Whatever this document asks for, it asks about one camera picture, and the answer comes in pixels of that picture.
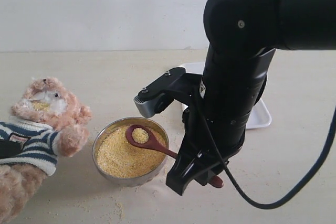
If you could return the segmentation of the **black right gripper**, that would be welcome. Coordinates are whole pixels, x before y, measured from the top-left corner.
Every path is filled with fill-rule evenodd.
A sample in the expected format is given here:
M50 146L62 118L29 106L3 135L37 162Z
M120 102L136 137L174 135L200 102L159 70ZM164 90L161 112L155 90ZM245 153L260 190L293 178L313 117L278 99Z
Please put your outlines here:
M195 161L194 180L223 186L225 161L241 148L251 111L260 99L275 49L231 57L209 46L199 86L193 89L181 160Z

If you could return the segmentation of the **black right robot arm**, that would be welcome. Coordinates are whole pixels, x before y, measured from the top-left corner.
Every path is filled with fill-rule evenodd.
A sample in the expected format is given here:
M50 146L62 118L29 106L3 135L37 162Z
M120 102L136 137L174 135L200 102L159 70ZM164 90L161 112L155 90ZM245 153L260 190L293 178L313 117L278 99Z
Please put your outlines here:
M277 49L335 49L335 0L208 0L203 23L203 74L179 80L189 112L166 178L179 195L192 180L206 184L239 151Z

